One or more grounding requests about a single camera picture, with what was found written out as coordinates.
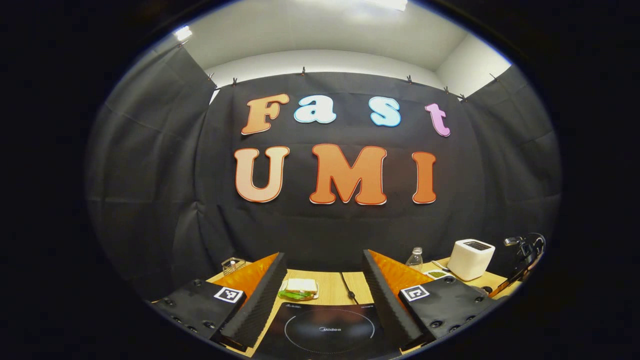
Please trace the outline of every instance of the green lettuce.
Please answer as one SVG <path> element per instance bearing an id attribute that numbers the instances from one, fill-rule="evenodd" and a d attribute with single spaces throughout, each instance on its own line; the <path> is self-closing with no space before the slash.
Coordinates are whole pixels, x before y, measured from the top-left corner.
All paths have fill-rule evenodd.
<path id="1" fill-rule="evenodd" d="M 313 294 L 311 294 L 311 293 L 292 293 L 292 292 L 286 291 L 286 290 L 278 291 L 278 296 L 290 297 L 290 298 L 296 299 L 296 300 L 306 299 L 306 298 L 308 298 L 308 297 L 310 297 L 312 295 Z"/>

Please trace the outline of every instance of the ceiling light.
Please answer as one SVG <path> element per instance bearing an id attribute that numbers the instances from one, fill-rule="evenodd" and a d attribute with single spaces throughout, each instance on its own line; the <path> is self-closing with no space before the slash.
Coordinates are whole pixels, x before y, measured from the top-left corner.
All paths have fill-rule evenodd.
<path id="1" fill-rule="evenodd" d="M 189 26 L 184 26 L 180 28 L 178 31 L 176 31 L 174 34 L 175 34 L 175 37 L 178 38 L 178 41 L 183 41 L 184 39 L 190 37 L 191 34 L 193 33 L 191 32 L 191 30 L 189 30 Z"/>
<path id="2" fill-rule="evenodd" d="M 407 0 L 365 0 L 368 3 L 384 6 L 385 8 L 396 9 L 404 11 L 406 8 Z"/>

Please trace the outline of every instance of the blue letter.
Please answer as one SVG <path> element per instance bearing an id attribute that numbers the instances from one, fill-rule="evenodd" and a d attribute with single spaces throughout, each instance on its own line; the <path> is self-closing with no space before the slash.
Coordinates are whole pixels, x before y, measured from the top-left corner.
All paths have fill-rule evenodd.
<path id="1" fill-rule="evenodd" d="M 400 124 L 400 104 L 388 97 L 376 96 L 369 100 L 371 120 L 378 126 L 397 126 Z"/>
<path id="2" fill-rule="evenodd" d="M 333 100 L 324 95 L 311 95 L 302 98 L 299 105 L 303 105 L 293 113 L 297 122 L 313 122 L 327 124 L 334 121 L 336 114 L 333 113 Z"/>

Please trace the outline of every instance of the orange soft pad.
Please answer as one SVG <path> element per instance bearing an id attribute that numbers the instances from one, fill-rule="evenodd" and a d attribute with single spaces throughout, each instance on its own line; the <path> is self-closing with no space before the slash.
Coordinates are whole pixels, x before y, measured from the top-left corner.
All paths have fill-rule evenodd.
<path id="1" fill-rule="evenodd" d="M 433 281 L 432 278 L 424 275 L 418 270 L 414 270 L 405 264 L 398 263 L 392 258 L 378 254 L 373 250 L 369 250 L 369 252 L 373 257 L 373 260 L 378 264 L 380 271 L 382 271 L 382 276 L 385 277 L 387 285 L 389 285 L 391 292 L 396 296 L 396 299 L 400 304 L 402 304 L 402 302 L 398 297 L 398 293 L 401 289 Z"/>
<path id="2" fill-rule="evenodd" d="M 248 300 L 277 256 L 278 253 L 276 252 L 266 258 L 262 258 L 249 265 L 245 265 L 244 267 L 224 276 L 220 280 L 214 281 L 213 283 L 232 289 L 242 290 L 246 294 L 246 298 Z"/>

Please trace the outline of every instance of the black fabric backdrop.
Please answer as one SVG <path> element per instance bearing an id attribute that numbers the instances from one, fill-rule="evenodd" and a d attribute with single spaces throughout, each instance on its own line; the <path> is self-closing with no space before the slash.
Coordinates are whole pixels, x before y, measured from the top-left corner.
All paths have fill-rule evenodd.
<path id="1" fill-rule="evenodd" d="M 381 76 L 289 74 L 224 86 L 207 106 L 214 84 L 184 49 L 150 54 L 111 94 L 90 139 L 87 196 L 97 234 L 146 299 L 219 272 L 232 255 L 256 260 L 281 251 L 290 268 L 357 271 L 362 249 L 404 262 L 421 246 L 427 261 L 448 256 L 465 238 L 496 245 L 489 271 L 506 275 L 514 254 L 502 239 L 529 231 L 550 236 L 561 172 L 551 123 L 526 79 L 514 67 L 498 79 L 460 102 Z M 290 101 L 268 120 L 271 129 L 241 135 L 246 103 L 277 94 Z M 337 118 L 296 122 L 293 112 L 308 95 L 331 97 Z M 373 96 L 400 104 L 400 125 L 371 121 Z M 446 113 L 447 138 L 424 109 L 433 103 Z M 365 146 L 386 149 L 387 203 L 311 203 L 311 149 L 319 143 L 339 145 L 350 164 Z M 234 185 L 234 151 L 260 151 L 253 182 L 261 187 L 268 180 L 264 151 L 277 145 L 291 150 L 280 195 L 267 203 L 244 200 Z M 436 156 L 432 204 L 412 201 L 416 151 Z"/>

